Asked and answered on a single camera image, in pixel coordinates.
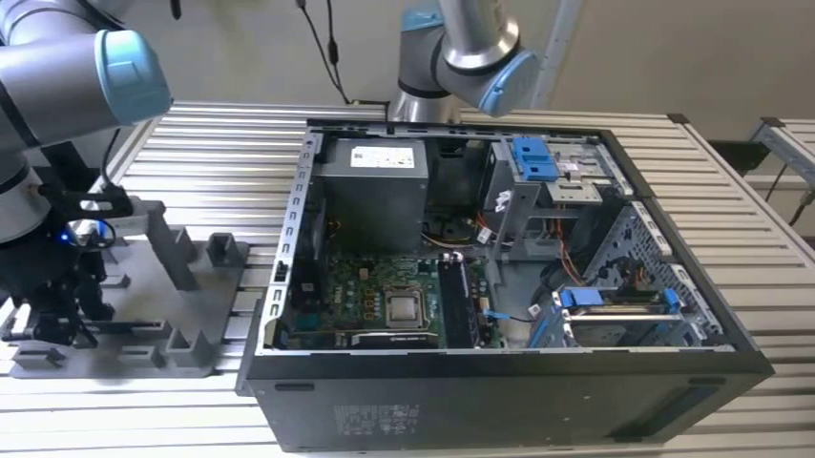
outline metal stand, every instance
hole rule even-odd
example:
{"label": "metal stand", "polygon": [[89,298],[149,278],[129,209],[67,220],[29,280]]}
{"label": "metal stand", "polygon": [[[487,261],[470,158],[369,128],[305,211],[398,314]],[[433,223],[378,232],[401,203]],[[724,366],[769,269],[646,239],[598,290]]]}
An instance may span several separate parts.
{"label": "metal stand", "polygon": [[17,378],[207,377],[215,365],[249,245],[231,234],[194,242],[165,220],[162,202],[145,202],[149,241],[106,253],[106,302],[113,322],[90,322],[98,348],[22,343]]}

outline white wall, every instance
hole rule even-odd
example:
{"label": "white wall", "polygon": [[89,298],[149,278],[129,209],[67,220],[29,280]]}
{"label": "white wall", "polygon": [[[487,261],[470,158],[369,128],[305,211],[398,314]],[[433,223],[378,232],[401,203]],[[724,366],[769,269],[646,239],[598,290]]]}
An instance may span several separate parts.
{"label": "white wall", "polygon": [[813,0],[585,0],[551,108],[680,112],[717,139],[815,117],[814,18]]}
{"label": "white wall", "polygon": [[[174,21],[166,0],[131,2],[127,25],[149,37],[174,96],[255,103],[342,103],[295,0],[182,1]],[[419,0],[335,0],[341,72],[350,98],[387,100],[397,90],[402,10]],[[557,0],[510,0],[523,42],[543,50]],[[307,2],[322,40],[326,2]]]}

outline aluminum extrusion table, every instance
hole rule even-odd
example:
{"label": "aluminum extrusion table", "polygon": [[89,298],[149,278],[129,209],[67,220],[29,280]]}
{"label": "aluminum extrusion table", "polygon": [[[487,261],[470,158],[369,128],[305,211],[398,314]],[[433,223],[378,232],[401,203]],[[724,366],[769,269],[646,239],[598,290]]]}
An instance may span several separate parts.
{"label": "aluminum extrusion table", "polygon": [[[186,224],[195,239],[229,231],[254,245],[219,373],[199,380],[17,380],[3,376],[14,350],[0,346],[0,451],[83,458],[282,453],[255,400],[233,388],[309,117],[379,119],[383,112],[182,102],[137,129],[113,159],[114,179],[163,200],[169,222]],[[665,115],[515,112],[491,119],[470,111],[463,118],[614,131],[778,374],[664,447],[394,454],[815,456],[815,254],[698,132]]]}

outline motherboard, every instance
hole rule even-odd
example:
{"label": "motherboard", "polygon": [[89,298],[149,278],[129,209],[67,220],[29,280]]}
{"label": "motherboard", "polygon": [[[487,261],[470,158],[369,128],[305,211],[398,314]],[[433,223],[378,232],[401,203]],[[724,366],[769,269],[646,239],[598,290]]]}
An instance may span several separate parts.
{"label": "motherboard", "polygon": [[459,347],[463,336],[470,347],[501,345],[483,313],[483,260],[458,263],[453,280],[450,264],[434,258],[334,255],[327,267],[322,307],[298,315],[290,348],[439,349]]}

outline orange wire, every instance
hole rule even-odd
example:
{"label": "orange wire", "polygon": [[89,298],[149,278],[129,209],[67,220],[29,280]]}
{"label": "orange wire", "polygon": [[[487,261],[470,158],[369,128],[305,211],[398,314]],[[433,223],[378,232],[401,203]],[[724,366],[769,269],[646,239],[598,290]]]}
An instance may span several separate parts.
{"label": "orange wire", "polygon": [[561,239],[561,263],[563,264],[563,270],[570,275],[573,280],[579,286],[583,286],[583,280],[581,276],[577,274],[575,263],[573,262],[573,257],[570,256],[570,250],[567,249],[566,241],[563,240],[563,224],[561,223],[561,219],[555,220],[555,229],[558,238]]}

